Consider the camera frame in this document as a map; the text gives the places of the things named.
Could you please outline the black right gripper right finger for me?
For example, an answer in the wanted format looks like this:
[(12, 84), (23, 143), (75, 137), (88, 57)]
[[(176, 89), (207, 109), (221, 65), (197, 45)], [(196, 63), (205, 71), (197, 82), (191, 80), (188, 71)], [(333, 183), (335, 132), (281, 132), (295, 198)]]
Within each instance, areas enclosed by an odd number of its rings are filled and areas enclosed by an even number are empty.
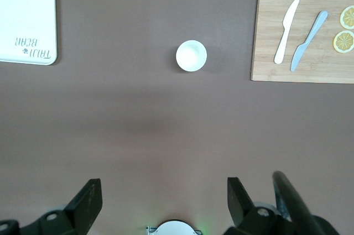
[(273, 178), (277, 207), (256, 205), (237, 177), (227, 179), (227, 204), (233, 226), (225, 234), (338, 234), (314, 216), (286, 177)]

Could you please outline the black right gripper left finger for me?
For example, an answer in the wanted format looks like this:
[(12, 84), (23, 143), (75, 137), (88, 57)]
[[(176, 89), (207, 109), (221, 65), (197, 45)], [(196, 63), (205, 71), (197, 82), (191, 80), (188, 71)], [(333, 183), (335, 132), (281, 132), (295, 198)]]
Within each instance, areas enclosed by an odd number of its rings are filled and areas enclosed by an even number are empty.
[(51, 210), (27, 226), (1, 220), (1, 234), (88, 234), (102, 205), (101, 180), (90, 179), (63, 209)]

